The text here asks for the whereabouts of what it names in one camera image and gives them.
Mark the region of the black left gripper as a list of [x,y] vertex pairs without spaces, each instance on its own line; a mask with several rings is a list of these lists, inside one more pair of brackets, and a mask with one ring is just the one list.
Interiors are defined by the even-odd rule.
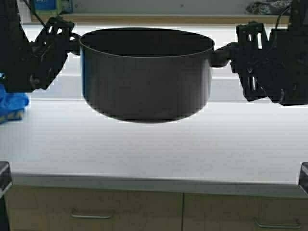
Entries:
[[14,92],[45,90],[61,72],[69,53],[75,52],[75,24],[51,17],[14,69]]

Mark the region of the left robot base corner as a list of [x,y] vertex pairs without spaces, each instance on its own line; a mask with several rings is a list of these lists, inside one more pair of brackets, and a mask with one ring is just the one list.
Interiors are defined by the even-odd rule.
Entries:
[[6,161],[0,162],[0,231],[9,231],[10,225],[8,221],[7,209],[4,200],[6,191],[12,184],[10,165]]

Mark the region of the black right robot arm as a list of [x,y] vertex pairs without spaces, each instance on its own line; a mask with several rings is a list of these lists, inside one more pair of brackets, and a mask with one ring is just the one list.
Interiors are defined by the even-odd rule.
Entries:
[[288,27],[274,27],[269,35],[254,21],[236,27],[231,68],[249,102],[268,97],[283,106],[308,103],[308,2],[294,0],[288,9]]

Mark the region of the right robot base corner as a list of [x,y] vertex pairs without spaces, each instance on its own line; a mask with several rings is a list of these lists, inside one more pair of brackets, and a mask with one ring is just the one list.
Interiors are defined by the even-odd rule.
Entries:
[[308,193],[308,163],[307,162],[304,162],[301,166],[298,184],[305,193]]

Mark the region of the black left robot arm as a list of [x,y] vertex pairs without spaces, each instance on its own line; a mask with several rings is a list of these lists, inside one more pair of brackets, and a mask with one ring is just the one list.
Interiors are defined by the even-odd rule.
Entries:
[[62,70],[69,53],[80,54],[74,23],[50,17],[29,41],[15,0],[0,2],[0,83],[8,93],[46,90]]

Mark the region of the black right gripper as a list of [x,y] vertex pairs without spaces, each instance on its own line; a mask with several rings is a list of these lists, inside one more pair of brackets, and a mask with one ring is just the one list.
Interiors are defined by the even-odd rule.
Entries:
[[268,97],[283,106],[308,103],[308,27],[273,28],[262,23],[236,27],[238,42],[231,53],[247,101]]

